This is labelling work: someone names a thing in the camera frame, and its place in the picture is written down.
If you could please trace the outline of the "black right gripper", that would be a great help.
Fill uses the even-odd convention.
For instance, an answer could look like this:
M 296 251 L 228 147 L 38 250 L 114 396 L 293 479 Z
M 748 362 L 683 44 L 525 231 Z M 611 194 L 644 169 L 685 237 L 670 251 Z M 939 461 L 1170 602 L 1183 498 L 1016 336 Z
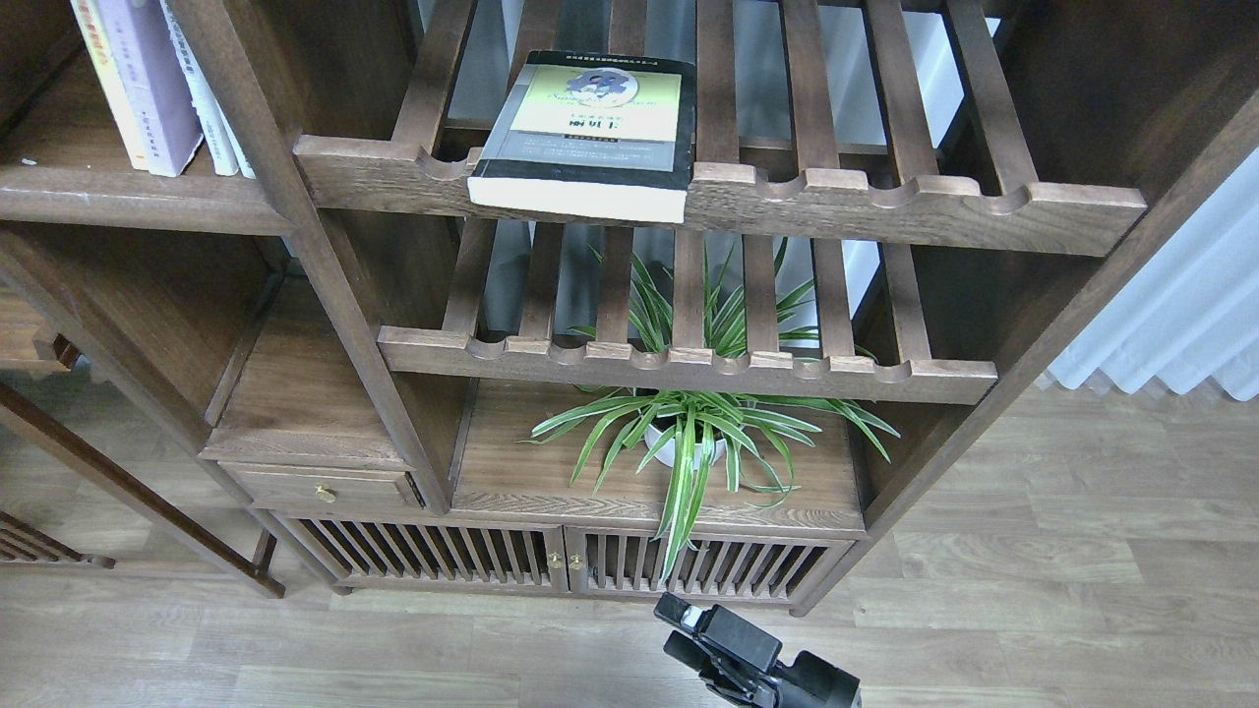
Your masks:
M 720 605 L 697 608 L 663 593 L 655 616 L 676 630 L 663 651 L 738 707 L 862 707 L 860 680 L 810 651 L 777 661 L 782 641 Z M 754 694 L 750 684 L 758 684 Z

